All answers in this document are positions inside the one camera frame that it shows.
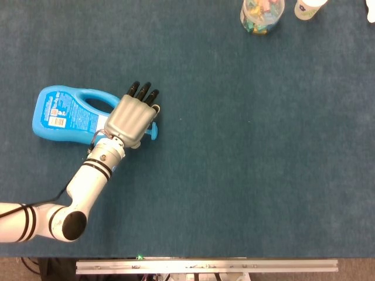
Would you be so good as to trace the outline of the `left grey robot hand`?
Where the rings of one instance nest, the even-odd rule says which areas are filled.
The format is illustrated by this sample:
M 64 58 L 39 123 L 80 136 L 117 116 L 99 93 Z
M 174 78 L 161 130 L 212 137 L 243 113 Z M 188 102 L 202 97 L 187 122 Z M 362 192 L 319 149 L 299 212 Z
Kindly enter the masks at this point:
M 122 141 L 125 148 L 137 148 L 146 130 L 159 114 L 155 104 L 159 90 L 150 90 L 151 83 L 134 82 L 107 119 L 104 129 Z

